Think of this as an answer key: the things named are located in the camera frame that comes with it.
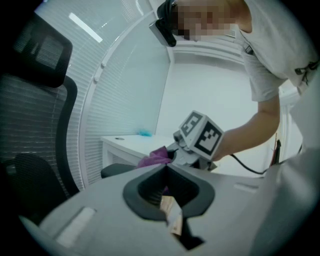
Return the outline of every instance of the white desk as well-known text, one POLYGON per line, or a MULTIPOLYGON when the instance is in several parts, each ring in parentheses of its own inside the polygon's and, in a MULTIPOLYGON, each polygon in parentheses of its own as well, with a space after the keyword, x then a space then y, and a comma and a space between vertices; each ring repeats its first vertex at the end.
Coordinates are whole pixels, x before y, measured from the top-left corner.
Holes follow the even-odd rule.
POLYGON ((136 166, 143 157, 149 156, 150 152, 163 146, 168 147, 175 142, 173 137, 158 135, 152 137, 140 135, 103 136, 100 140, 103 142, 103 168, 113 164, 114 156, 136 166))

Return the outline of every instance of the black cable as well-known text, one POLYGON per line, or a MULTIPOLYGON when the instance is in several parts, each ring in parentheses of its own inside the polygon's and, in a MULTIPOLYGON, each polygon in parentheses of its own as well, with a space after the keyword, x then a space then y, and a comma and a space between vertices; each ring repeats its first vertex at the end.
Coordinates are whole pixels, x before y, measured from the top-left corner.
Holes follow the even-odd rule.
POLYGON ((250 169, 249 167, 245 166, 239 159, 238 157, 236 157, 234 154, 231 154, 230 155, 231 157, 233 157, 235 160, 237 160, 239 162, 240 165, 242 165, 244 168, 246 168, 249 172, 252 172, 254 174, 259 174, 259 175, 262 175, 264 174, 268 169, 265 169, 263 172, 258 172, 258 171, 255 171, 255 170, 252 170, 250 169))

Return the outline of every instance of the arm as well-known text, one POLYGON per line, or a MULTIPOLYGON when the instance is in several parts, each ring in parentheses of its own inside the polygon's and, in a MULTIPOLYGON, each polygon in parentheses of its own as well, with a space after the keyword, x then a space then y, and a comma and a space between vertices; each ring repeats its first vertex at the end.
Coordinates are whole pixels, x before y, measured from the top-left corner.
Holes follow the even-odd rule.
POLYGON ((256 147, 272 137, 280 123, 279 95, 258 102, 257 113, 241 127, 225 132, 213 161, 256 147))

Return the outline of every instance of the hand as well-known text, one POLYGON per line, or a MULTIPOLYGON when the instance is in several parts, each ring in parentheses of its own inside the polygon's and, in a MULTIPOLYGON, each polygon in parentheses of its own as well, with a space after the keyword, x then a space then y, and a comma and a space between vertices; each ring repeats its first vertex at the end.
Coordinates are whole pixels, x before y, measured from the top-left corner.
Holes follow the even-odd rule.
POLYGON ((227 143, 227 138, 226 135, 222 138, 221 143, 219 144, 219 147, 217 148, 216 152, 214 153, 212 157, 212 161, 219 161, 220 159, 224 158, 225 156, 228 156, 228 143, 227 143))

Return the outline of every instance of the white wall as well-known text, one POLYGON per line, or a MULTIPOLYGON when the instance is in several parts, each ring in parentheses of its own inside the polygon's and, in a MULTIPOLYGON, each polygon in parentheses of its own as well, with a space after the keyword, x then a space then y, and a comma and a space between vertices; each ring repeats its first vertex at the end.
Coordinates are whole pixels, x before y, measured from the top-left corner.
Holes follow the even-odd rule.
MULTIPOLYGON (((249 77, 243 66, 209 57, 177 55, 164 89, 156 134, 172 137, 192 110, 208 115, 226 131, 245 124, 257 107, 251 100, 249 77)), ((237 156, 250 168, 262 171, 271 162, 274 145, 273 137, 237 156)), ((218 165, 219 172, 251 175, 228 156, 218 165)))

